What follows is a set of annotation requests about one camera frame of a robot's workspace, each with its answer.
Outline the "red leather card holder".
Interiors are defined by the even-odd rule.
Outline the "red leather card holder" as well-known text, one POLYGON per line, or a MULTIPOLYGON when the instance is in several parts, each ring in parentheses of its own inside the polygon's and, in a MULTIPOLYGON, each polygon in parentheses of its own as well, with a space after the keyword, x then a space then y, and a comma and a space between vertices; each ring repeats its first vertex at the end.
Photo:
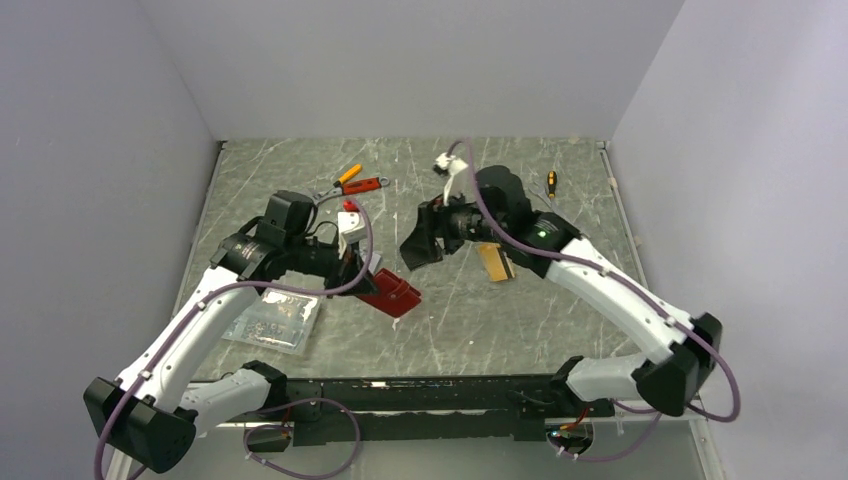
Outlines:
POLYGON ((374 274, 373 281, 377 293, 358 295, 357 298, 392 318, 403 317, 422 301, 419 290, 386 268, 374 274))

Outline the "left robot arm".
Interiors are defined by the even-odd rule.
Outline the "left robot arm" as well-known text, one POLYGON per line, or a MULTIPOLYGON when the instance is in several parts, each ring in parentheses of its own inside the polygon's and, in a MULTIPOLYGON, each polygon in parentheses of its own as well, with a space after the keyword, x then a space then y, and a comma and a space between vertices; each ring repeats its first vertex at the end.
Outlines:
POLYGON ((281 190, 263 214, 222 240, 194 293, 160 335, 115 378, 98 377, 83 400, 97 434, 94 475, 104 475, 113 448, 142 470, 164 473, 186 455, 197 436, 254 412, 264 420, 292 407, 287 376, 261 361, 194 389, 191 381, 229 326, 264 293, 282 291, 290 271, 319 277, 320 297, 373 294, 374 233, 361 205, 337 220, 326 243, 310 232, 314 200, 281 190))

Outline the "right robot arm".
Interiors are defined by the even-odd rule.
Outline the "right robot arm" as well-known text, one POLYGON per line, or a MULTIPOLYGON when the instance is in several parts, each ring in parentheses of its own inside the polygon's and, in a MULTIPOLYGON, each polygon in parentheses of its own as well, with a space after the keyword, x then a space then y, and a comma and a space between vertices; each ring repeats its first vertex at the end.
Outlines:
POLYGON ((563 217, 533 209, 518 176, 495 165, 477 172, 459 159, 433 167, 442 193, 417 209, 400 246, 405 265, 437 263, 467 243, 494 243, 513 265, 563 287, 615 324, 636 354, 592 359, 574 356, 550 381, 557 411, 574 415, 597 400, 641 400, 680 416, 716 366, 723 326, 669 305, 607 260, 563 217))

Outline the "silver credit card stack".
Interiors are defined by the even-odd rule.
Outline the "silver credit card stack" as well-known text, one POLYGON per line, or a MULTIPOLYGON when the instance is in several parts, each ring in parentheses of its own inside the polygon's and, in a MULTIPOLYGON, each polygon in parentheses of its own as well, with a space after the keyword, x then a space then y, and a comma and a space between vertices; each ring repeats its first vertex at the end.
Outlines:
POLYGON ((369 262, 368 270, 372 274, 376 274, 381 269, 382 257, 374 253, 369 262))

